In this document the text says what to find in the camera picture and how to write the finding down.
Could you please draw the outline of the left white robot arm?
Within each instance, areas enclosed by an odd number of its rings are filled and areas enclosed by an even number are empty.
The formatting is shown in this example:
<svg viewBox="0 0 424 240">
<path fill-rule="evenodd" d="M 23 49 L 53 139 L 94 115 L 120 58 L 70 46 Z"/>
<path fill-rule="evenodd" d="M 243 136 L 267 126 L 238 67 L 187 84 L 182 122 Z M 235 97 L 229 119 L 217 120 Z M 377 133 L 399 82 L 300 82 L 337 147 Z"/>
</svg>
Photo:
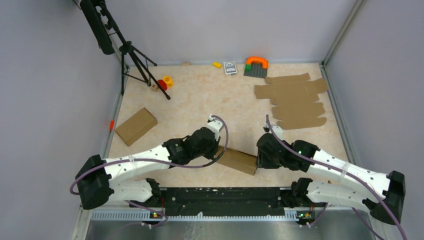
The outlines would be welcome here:
<svg viewBox="0 0 424 240">
<path fill-rule="evenodd" d="M 173 138 L 149 150 L 117 158 L 88 158 L 75 176 L 70 192 L 80 197 L 82 208 L 92 210 L 106 203 L 144 202 L 154 207 L 160 202 L 157 182 L 151 179 L 131 182 L 129 179 L 156 170 L 173 167 L 190 168 L 200 157 L 215 162 L 222 127 L 212 123 L 183 138 Z"/>
</svg>

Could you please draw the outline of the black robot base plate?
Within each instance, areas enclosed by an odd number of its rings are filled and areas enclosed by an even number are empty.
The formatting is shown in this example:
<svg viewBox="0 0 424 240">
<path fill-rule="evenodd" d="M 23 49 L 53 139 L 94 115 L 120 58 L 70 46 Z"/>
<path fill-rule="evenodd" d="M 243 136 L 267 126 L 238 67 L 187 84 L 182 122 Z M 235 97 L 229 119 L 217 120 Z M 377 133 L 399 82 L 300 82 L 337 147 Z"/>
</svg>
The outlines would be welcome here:
<svg viewBox="0 0 424 240">
<path fill-rule="evenodd" d="M 141 206 L 159 208 L 167 216 L 283 216 L 285 209 L 310 209 L 287 187 L 168 187 L 156 191 Z"/>
</svg>

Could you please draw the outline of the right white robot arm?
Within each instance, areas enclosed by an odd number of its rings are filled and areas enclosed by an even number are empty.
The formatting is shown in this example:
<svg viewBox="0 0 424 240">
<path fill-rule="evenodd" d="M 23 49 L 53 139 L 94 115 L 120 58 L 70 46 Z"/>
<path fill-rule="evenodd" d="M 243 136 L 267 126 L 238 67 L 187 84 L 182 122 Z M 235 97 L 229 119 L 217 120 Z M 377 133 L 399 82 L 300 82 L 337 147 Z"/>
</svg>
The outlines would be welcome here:
<svg viewBox="0 0 424 240">
<path fill-rule="evenodd" d="M 320 175 L 330 183 L 301 177 L 292 182 L 290 205 L 308 207 L 328 203 L 355 208 L 375 219 L 395 225 L 401 222 L 406 195 L 405 176 L 393 170 L 379 173 L 340 160 L 304 140 L 287 143 L 265 133 L 256 143 L 256 164 L 262 169 L 287 168 Z"/>
</svg>

